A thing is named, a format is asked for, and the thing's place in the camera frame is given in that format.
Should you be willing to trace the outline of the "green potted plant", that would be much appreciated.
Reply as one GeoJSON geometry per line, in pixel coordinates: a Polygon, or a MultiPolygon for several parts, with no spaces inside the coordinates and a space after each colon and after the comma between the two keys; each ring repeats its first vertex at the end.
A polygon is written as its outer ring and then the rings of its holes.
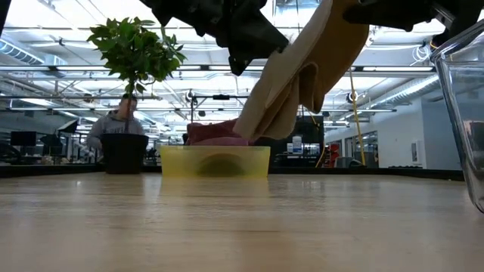
{"type": "MultiPolygon", "coordinates": [[[[124,94],[143,94],[147,86],[171,77],[186,60],[183,45],[176,35],[150,31],[151,20],[126,17],[108,19],[93,26],[87,38],[101,53],[109,74],[125,82],[124,94]]],[[[104,134],[101,137],[102,162],[112,175],[138,174],[143,169],[148,136],[140,134],[104,134]]]]}

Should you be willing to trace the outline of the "khaki baseball cap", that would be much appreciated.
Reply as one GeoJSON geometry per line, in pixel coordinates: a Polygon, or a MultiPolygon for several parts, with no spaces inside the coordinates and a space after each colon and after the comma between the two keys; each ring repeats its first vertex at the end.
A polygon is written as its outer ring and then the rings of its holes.
{"type": "Polygon", "coordinates": [[[358,0],[323,0],[294,42],[267,59],[233,130],[242,138],[282,139],[299,107],[319,113],[324,96],[360,55],[369,27],[343,19],[358,0]]]}

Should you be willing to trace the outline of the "yellow plastic bin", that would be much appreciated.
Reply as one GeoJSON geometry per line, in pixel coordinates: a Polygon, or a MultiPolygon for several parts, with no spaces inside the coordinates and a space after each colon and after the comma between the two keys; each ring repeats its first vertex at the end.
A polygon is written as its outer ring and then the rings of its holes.
{"type": "Polygon", "coordinates": [[[202,177],[196,171],[201,160],[216,154],[230,153],[241,157],[246,173],[230,178],[266,178],[268,176],[270,147],[253,146],[162,146],[160,161],[165,178],[218,178],[202,177]]]}

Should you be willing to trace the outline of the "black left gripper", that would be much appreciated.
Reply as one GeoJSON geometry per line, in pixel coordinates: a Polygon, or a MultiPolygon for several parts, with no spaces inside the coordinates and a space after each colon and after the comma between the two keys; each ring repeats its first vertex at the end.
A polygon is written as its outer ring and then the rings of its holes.
{"type": "Polygon", "coordinates": [[[265,0],[139,1],[151,9],[163,26],[176,18],[193,28],[212,30],[229,25],[238,14],[246,14],[241,18],[241,29],[228,32],[229,64],[236,76],[240,76],[252,60],[268,58],[289,44],[262,14],[255,14],[265,6],[265,0]]]}

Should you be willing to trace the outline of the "black metal rig frame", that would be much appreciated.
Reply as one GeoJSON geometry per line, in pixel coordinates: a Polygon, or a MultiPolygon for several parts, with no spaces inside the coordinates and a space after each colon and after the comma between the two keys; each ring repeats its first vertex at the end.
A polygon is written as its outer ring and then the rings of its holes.
{"type": "Polygon", "coordinates": [[[242,103],[242,99],[247,99],[248,95],[229,95],[229,94],[214,94],[214,95],[195,95],[191,93],[191,101],[190,101],[190,121],[194,121],[194,112],[198,110],[198,108],[207,100],[230,100],[235,99],[240,104],[242,103]],[[201,99],[201,101],[195,106],[194,101],[201,99]]]}

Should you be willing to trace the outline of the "clear plastic bin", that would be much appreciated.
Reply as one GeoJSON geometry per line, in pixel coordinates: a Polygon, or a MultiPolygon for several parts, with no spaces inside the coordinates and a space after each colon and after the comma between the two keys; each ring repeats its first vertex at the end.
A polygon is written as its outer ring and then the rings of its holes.
{"type": "Polygon", "coordinates": [[[431,61],[470,200],[484,214],[484,18],[436,49],[431,61]]]}

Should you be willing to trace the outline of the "person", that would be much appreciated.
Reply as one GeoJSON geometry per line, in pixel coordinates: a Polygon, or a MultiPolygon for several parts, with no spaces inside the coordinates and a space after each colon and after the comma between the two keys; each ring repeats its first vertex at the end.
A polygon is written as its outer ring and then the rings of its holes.
{"type": "Polygon", "coordinates": [[[86,138],[87,146],[102,151],[101,137],[104,134],[144,135],[141,123],[134,117],[137,104],[135,95],[124,94],[116,110],[110,110],[94,123],[86,138]]]}

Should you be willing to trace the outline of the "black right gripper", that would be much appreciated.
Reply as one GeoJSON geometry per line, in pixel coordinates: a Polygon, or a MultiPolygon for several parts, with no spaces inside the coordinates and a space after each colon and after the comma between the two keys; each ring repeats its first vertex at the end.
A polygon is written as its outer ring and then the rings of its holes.
{"type": "Polygon", "coordinates": [[[370,24],[413,30],[415,24],[433,19],[431,0],[378,0],[377,3],[351,4],[343,12],[348,23],[370,24]]]}

